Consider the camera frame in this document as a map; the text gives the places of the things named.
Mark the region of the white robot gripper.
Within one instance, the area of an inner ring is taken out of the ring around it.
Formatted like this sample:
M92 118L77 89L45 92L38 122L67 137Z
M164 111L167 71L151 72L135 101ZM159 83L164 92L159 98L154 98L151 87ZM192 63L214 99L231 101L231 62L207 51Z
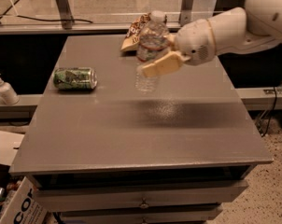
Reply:
M152 63L140 66L143 77L160 77L178 71L184 63L200 65L216 56L216 42L209 20L184 25L177 33L167 36L170 50Z

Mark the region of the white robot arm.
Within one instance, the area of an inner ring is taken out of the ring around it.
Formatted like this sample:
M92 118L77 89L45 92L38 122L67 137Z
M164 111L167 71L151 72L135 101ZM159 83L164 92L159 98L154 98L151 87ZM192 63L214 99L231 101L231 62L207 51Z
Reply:
M208 63L226 53L249 54L282 44L282 0L245 0L208 19L184 25L172 36L174 47L137 67L142 77L174 73L183 64Z

